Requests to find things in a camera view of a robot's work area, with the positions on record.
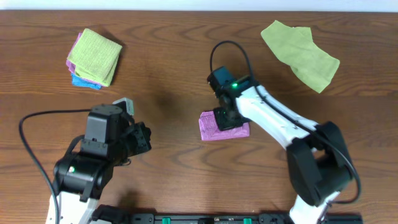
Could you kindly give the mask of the purple microfiber cloth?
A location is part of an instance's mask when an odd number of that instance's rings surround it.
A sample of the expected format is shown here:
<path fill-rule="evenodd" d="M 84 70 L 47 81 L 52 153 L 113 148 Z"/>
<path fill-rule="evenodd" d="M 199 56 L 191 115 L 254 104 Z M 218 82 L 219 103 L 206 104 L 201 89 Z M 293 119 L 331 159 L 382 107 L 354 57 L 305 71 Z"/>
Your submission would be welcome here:
<path fill-rule="evenodd" d="M 218 129 L 214 112 L 204 111 L 198 120 L 202 141 L 220 141 L 225 139 L 237 139 L 249 137 L 249 123 L 244 123 L 241 127 L 227 131 Z"/>

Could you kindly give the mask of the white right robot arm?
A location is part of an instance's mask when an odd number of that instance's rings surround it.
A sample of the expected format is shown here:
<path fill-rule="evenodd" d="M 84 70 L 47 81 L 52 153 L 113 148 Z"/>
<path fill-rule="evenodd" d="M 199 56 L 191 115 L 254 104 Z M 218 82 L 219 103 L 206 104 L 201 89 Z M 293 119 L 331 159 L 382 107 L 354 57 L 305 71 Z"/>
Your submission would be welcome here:
<path fill-rule="evenodd" d="M 352 180 L 359 180 L 338 126 L 298 115 L 248 77 L 208 80 L 208 84 L 220 102 L 215 113 L 221 130 L 252 121 L 285 149 L 290 182 L 297 193 L 289 220 L 328 222 L 327 210 L 339 202 L 337 196 Z"/>

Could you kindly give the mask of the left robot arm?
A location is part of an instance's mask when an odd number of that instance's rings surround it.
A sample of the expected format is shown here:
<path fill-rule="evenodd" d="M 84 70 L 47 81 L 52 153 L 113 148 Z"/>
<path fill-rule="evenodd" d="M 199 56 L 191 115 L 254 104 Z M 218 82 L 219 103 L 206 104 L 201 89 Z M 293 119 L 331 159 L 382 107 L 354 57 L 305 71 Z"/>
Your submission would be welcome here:
<path fill-rule="evenodd" d="M 114 168 L 151 149 L 151 130 L 133 115 L 130 99 L 92 107 L 85 134 L 71 142 L 54 167 L 47 223 L 90 223 Z"/>

